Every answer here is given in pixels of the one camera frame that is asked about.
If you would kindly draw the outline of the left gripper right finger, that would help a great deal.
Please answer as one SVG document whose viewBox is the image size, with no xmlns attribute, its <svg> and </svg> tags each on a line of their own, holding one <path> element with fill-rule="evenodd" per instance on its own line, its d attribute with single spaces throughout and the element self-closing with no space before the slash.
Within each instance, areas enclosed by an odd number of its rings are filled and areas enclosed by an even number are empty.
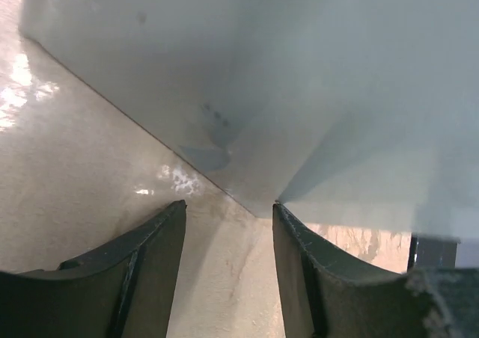
<svg viewBox="0 0 479 338">
<path fill-rule="evenodd" d="M 477 337 L 478 270 L 397 274 L 340 249 L 272 207 L 286 337 Z"/>
</svg>

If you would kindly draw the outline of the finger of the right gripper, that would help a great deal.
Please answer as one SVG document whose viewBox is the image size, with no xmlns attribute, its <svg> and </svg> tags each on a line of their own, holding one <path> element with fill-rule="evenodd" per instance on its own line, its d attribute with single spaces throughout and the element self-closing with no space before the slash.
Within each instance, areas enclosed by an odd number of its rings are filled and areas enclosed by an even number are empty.
<svg viewBox="0 0 479 338">
<path fill-rule="evenodd" d="M 454 268 L 457 241 L 411 235 L 407 271 L 416 267 Z"/>
</svg>

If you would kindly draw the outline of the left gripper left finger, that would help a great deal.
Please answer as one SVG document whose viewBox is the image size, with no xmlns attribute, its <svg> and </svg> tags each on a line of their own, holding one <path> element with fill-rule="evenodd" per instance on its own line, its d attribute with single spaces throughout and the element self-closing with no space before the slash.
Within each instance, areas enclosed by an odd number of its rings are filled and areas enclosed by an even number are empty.
<svg viewBox="0 0 479 338">
<path fill-rule="evenodd" d="M 2 337 L 165 337 L 186 232 L 178 200 L 53 271 L 1 273 Z"/>
</svg>

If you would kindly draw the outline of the pale green bottom book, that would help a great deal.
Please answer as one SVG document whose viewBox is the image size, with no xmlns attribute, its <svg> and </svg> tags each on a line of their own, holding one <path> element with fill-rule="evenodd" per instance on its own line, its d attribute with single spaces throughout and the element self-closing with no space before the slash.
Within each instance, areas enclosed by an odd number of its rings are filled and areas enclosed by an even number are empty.
<svg viewBox="0 0 479 338">
<path fill-rule="evenodd" d="M 478 237 L 478 0 L 22 0 L 19 28 L 255 215 Z"/>
</svg>

